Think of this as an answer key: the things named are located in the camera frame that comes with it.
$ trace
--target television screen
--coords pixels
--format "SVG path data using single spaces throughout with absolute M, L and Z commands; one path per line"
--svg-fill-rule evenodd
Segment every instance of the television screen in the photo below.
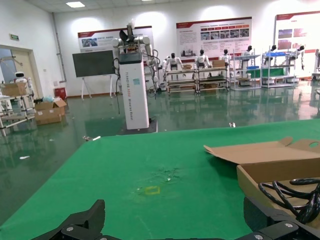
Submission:
M 95 51 L 73 54 L 77 78 L 114 74 L 112 51 Z

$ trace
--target reflective floor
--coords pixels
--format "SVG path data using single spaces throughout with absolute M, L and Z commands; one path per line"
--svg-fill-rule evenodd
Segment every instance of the reflective floor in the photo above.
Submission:
M 149 116 L 157 118 L 159 132 L 315 119 L 320 118 L 316 88 L 320 85 L 301 82 L 295 89 L 220 90 L 197 97 L 163 92 L 148 98 Z M 0 225 L 85 142 L 83 136 L 116 135 L 125 123 L 121 97 L 119 106 L 120 114 L 116 98 L 72 98 L 62 123 L 26 123 L 0 137 Z

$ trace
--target white wall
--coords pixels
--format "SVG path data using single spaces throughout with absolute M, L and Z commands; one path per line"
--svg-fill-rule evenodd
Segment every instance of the white wall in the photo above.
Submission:
M 252 45 L 257 50 L 273 43 L 275 16 L 278 14 L 319 11 L 320 0 L 193 0 L 187 2 L 119 7 L 56 15 L 69 96 L 81 94 L 81 80 L 76 79 L 72 54 L 79 53 L 78 32 L 124 28 L 136 19 L 136 26 L 152 25 L 154 48 L 164 59 L 177 51 L 176 23 L 239 17 L 252 17 Z M 105 77 L 91 77 L 92 94 L 109 92 Z
M 11 40 L 9 34 L 18 35 L 20 41 Z M 62 81 L 62 75 L 50 13 L 25 0 L 0 0 L 0 45 L 33 50 L 38 90 L 53 96 L 54 82 Z

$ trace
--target green table surface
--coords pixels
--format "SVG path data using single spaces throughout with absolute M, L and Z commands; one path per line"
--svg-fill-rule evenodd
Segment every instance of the green table surface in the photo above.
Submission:
M 250 233 L 236 165 L 211 147 L 319 139 L 320 120 L 104 137 L 85 143 L 0 229 L 24 240 L 56 228 L 97 199 L 103 233 L 123 240 L 222 238 Z
M 262 77 L 268 77 L 268 69 L 262 69 Z M 251 78 L 260 78 L 261 70 L 248 70 L 247 74 L 251 74 Z M 285 70 L 283 68 L 271 68 L 270 77 L 284 76 Z

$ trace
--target poster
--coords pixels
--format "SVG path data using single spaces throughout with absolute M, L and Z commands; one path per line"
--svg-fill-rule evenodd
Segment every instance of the poster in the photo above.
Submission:
M 297 75 L 308 76 L 314 71 L 315 52 L 320 48 L 319 31 L 315 23 L 320 21 L 320 11 L 298 12 L 276 16 L 274 44 L 279 51 L 294 51 L 304 45 L 305 54 L 301 69 L 301 59 L 296 62 Z
M 194 60 L 203 49 L 210 58 L 217 58 L 228 49 L 240 54 L 251 44 L 252 17 L 181 22 L 176 24 L 178 57 Z
M 111 44 L 113 39 L 119 39 L 119 32 L 124 30 L 127 34 L 126 28 L 79 32 L 78 40 L 81 53 L 98 52 L 98 51 L 110 51 L 113 50 Z M 154 45 L 154 36 L 152 32 L 152 26 L 140 26 L 133 29 L 133 34 L 138 36 L 148 36 L 152 46 Z

